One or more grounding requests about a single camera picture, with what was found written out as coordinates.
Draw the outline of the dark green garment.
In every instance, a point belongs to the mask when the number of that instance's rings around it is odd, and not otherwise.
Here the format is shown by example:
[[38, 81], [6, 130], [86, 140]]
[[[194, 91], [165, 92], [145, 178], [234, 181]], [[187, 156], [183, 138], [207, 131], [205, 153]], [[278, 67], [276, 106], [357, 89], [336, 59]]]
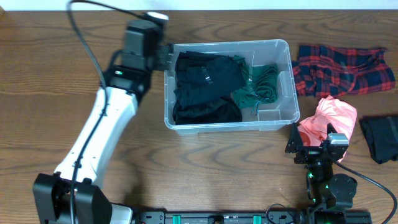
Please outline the dark green garment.
[[238, 63], [246, 84], [232, 92], [232, 97], [239, 109], [252, 108], [258, 113], [259, 105], [275, 103], [278, 99], [277, 79], [279, 68], [276, 63], [249, 66], [244, 57], [235, 55], [233, 60]]

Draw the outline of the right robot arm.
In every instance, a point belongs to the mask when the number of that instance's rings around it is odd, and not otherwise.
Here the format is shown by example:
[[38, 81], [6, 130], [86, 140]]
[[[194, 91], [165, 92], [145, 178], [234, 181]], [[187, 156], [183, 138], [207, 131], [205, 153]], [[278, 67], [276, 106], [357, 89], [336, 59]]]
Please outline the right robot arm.
[[292, 125], [285, 152], [295, 154], [294, 162], [305, 166], [307, 195], [313, 201], [295, 216], [295, 223], [347, 223], [345, 211], [353, 207], [358, 183], [346, 174], [335, 174], [333, 165], [348, 146], [346, 135], [337, 133], [330, 123], [319, 146], [305, 146], [297, 125]]

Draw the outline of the large black garment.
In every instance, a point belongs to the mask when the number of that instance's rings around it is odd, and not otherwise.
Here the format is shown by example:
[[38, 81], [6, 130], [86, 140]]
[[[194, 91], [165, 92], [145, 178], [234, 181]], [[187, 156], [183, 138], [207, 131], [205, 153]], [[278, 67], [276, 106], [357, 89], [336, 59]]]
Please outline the large black garment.
[[[221, 56], [224, 55], [186, 51], [181, 52], [178, 58], [199, 58], [199, 60], [211, 60]], [[180, 103], [176, 100], [172, 116], [176, 125], [237, 123], [243, 120], [241, 110], [232, 100], [231, 93], [216, 100], [186, 107], [180, 106]]]

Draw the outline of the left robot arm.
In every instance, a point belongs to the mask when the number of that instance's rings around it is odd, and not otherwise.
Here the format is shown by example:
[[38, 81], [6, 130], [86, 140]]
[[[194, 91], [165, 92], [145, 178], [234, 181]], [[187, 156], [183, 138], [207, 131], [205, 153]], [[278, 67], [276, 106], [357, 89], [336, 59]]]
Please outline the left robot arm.
[[39, 174], [33, 184], [41, 223], [132, 223], [132, 209], [111, 203], [101, 188], [119, 138], [150, 88], [152, 72], [170, 66], [173, 47], [162, 45], [168, 20], [150, 12], [127, 24], [124, 47], [102, 72], [78, 139], [54, 173]]

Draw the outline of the small black cloth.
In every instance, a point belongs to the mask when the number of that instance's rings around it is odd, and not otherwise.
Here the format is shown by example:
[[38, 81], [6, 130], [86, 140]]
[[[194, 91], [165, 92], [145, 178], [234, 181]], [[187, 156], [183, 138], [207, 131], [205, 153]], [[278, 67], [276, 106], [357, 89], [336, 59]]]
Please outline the small black cloth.
[[178, 58], [175, 67], [177, 88], [174, 90], [180, 106], [193, 106], [227, 96], [246, 82], [242, 71], [231, 57], [211, 60]]

